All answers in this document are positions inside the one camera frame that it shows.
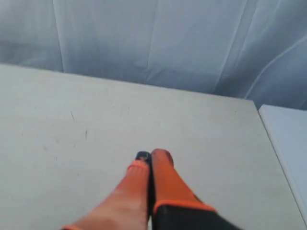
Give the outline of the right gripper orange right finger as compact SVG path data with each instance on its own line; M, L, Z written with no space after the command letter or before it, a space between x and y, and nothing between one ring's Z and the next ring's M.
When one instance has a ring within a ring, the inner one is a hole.
M238 230L215 208L203 203L179 176L171 154L164 149L151 153L155 203L154 230Z

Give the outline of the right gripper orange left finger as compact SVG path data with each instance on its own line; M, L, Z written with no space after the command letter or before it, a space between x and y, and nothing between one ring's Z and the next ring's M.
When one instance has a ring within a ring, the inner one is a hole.
M117 187L89 214L63 230L146 230L151 155L140 151Z

